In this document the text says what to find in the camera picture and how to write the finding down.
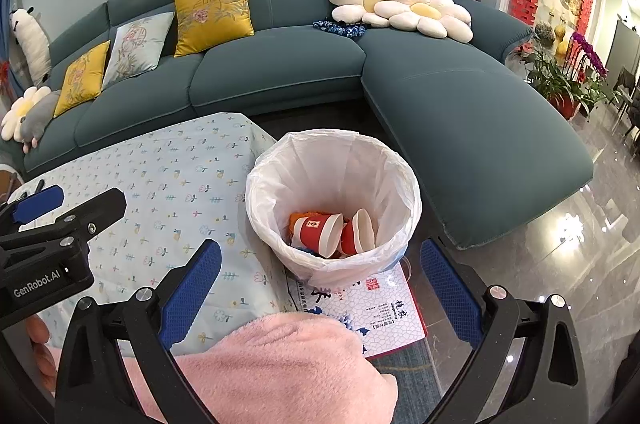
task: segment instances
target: white stuffed toy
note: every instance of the white stuffed toy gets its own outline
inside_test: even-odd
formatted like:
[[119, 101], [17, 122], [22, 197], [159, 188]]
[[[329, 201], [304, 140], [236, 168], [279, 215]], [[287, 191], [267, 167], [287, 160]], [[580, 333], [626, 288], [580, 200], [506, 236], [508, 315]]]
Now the white stuffed toy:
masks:
[[14, 102], [11, 110], [2, 119], [2, 140], [14, 139], [16, 142], [24, 142], [20, 135], [22, 119], [34, 105], [49, 93], [51, 93], [49, 86], [43, 86], [40, 89], [35, 86], [28, 88], [24, 95]]
[[29, 10], [13, 10], [9, 16], [11, 28], [14, 31], [15, 40], [24, 52], [27, 60], [31, 82], [36, 86], [42, 84], [49, 76], [51, 70], [51, 57], [49, 54], [49, 39], [37, 20], [31, 15], [33, 7]]
[[337, 7], [335, 21], [367, 23], [377, 28], [418, 30], [431, 38], [449, 36], [459, 42], [473, 38], [471, 15], [453, 0], [329, 0]]

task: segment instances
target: light blue pillow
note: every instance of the light blue pillow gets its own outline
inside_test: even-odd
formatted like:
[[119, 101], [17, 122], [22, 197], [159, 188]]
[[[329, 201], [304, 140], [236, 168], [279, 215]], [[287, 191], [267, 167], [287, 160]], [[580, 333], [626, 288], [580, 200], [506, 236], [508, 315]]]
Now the light blue pillow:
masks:
[[119, 80], [155, 70], [174, 16], [175, 12], [166, 12], [118, 28], [102, 81], [103, 91]]

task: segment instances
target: floral tablecloth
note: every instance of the floral tablecloth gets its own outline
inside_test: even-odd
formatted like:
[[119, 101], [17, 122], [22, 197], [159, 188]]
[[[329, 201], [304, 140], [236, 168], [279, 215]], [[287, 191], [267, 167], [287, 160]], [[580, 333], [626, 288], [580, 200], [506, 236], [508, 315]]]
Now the floral tablecloth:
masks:
[[[25, 229], [52, 223], [111, 187], [127, 198], [125, 217], [90, 242], [94, 285], [41, 314], [50, 344], [62, 347], [79, 298], [111, 303], [158, 285], [206, 238], [220, 244], [222, 270], [187, 337], [172, 347], [174, 355], [203, 352], [257, 317], [292, 309], [277, 294], [287, 291], [278, 283], [282, 264], [255, 235], [244, 209], [246, 176], [273, 143], [243, 115], [218, 113], [78, 158], [16, 190], [12, 199], [44, 179], [46, 187], [58, 184], [65, 192], [62, 207]], [[131, 354], [128, 343], [122, 349]]]

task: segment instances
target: paper cup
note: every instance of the paper cup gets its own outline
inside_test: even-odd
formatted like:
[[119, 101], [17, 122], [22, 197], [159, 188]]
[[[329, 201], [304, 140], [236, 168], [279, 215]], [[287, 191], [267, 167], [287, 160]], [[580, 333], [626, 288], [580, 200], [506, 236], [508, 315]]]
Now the paper cup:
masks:
[[376, 235], [373, 232], [371, 217], [360, 209], [342, 229], [340, 252], [346, 256], [362, 254], [376, 247]]
[[293, 226], [291, 245], [295, 247], [295, 244], [300, 242], [306, 248], [328, 259], [340, 244], [342, 220], [341, 214], [319, 214], [299, 218]]

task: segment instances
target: pink fleece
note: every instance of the pink fleece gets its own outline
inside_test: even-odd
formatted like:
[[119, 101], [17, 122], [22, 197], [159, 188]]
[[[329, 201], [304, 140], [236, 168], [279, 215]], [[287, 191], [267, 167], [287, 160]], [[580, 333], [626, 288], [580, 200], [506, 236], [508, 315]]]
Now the pink fleece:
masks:
[[[379, 374], [357, 335], [325, 315], [267, 315], [176, 360], [221, 424], [389, 424], [398, 399], [396, 378]], [[138, 363], [125, 364], [145, 412], [164, 422]]]

